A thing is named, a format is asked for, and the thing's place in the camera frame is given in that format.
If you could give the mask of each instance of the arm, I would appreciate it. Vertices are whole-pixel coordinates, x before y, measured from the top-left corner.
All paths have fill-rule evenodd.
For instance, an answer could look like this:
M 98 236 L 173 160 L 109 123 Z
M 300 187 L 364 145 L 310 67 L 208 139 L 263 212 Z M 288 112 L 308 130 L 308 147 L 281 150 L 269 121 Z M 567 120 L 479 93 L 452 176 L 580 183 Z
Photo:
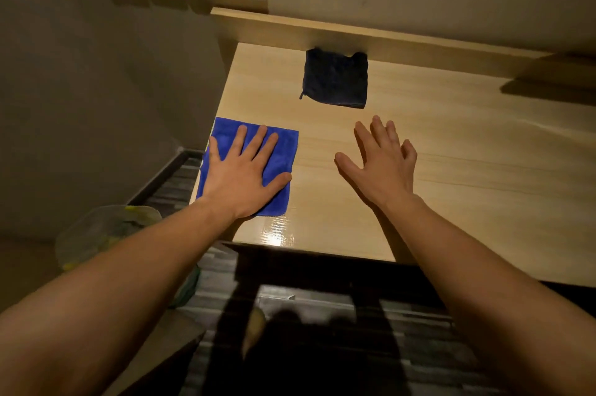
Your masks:
M 262 185 L 277 142 L 266 128 L 242 151 L 241 126 L 224 161 L 210 138 L 204 196 L 60 276 L 0 316 L 0 394 L 99 394 L 126 367 L 176 289 L 212 242 L 290 180 Z
M 524 393 L 596 394 L 596 320 L 414 195 L 416 151 L 392 121 L 376 116 L 371 132 L 356 124 L 363 169 L 340 152 L 336 162 L 398 230 L 481 358 Z

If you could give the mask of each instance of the person's right arm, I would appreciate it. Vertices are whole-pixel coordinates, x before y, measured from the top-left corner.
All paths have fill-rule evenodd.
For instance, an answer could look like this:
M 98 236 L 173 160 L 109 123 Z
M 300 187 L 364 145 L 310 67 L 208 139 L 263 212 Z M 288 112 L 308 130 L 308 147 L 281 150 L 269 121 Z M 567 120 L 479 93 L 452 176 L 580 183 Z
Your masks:
M 336 162 L 388 217 L 480 357 L 519 392 L 596 394 L 596 320 L 413 194 L 416 151 L 392 121 L 356 124 L 364 168 Z

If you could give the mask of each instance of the towel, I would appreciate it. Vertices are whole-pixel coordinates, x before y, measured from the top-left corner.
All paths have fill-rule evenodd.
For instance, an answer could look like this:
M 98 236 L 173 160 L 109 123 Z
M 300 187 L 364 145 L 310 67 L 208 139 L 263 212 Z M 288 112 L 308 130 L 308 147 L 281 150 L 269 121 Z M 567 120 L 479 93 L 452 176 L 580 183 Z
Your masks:
M 236 132 L 240 125 L 246 125 L 247 127 L 246 138 L 244 139 L 244 145 L 242 146 L 242 151 L 244 151 L 257 133 L 259 125 L 230 120 L 228 118 L 217 117 L 215 119 L 211 135 L 218 140 L 219 154 L 222 160 L 228 155 L 228 151 L 232 146 L 232 142 L 234 141 L 234 137 L 236 137 Z M 269 136 L 274 132 L 277 132 L 277 135 L 279 135 L 279 140 L 269 158 L 269 162 L 267 162 L 267 165 L 264 168 L 263 186 L 269 184 L 277 175 L 283 172 L 292 171 L 292 164 L 294 164 L 294 157 L 296 156 L 296 150 L 298 149 L 298 131 L 291 129 L 267 127 L 267 134 L 264 137 L 263 144 L 267 142 Z M 201 165 L 201 177 L 198 181 L 197 198 L 203 195 L 208 171 L 209 148 L 207 147 L 207 151 L 203 156 L 203 164 Z M 283 215 L 288 209 L 289 199 L 290 184 L 287 184 L 269 203 L 265 204 L 264 207 L 257 212 L 257 215 Z
M 367 103 L 368 58 L 357 52 L 351 57 L 319 48 L 306 52 L 303 95 L 323 104 L 364 108 Z

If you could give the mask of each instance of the gray wood-patterned floor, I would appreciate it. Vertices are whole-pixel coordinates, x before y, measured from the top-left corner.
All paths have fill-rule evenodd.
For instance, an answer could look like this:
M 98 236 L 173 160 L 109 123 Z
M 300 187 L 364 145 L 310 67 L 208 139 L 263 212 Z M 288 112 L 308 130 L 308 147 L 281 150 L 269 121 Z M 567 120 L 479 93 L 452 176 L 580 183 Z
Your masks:
M 184 208 L 199 166 L 188 159 L 146 204 L 163 216 Z M 207 333 L 182 396 L 506 393 L 418 268 L 236 244 L 214 245 L 199 265 L 196 293 L 180 310 Z M 268 323 L 242 361 L 253 306 Z

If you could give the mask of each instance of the blue microfiber cloth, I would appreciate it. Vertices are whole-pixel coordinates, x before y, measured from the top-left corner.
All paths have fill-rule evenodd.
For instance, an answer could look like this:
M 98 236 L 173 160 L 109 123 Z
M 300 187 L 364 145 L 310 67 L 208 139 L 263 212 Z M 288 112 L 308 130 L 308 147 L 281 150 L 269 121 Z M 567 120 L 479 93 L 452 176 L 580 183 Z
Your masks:
M 228 155 L 228 151 L 232 147 L 232 142 L 234 141 L 234 137 L 236 137 L 236 132 L 240 125 L 246 125 L 247 127 L 244 146 L 242 146 L 242 151 L 244 151 L 257 133 L 259 125 L 216 117 L 211 135 L 218 140 L 219 156 L 222 160 Z M 298 131 L 291 129 L 267 127 L 267 134 L 264 137 L 263 144 L 274 132 L 277 132 L 277 135 L 279 135 L 279 140 L 275 145 L 271 158 L 269 158 L 269 162 L 267 162 L 267 165 L 264 168 L 263 186 L 273 181 L 277 175 L 283 172 L 292 171 L 292 164 L 294 164 L 294 157 L 296 156 L 296 150 L 298 149 Z M 209 148 L 207 147 L 207 151 L 203 156 L 203 164 L 201 165 L 201 178 L 198 181 L 197 198 L 203 195 L 203 188 L 205 187 L 205 180 L 207 179 L 208 172 Z M 288 209 L 289 199 L 290 184 L 287 184 L 269 203 L 265 204 L 264 207 L 257 212 L 257 215 L 283 215 Z
M 319 48 L 306 52 L 302 94 L 333 106 L 364 108 L 368 91 L 367 54 L 351 57 Z

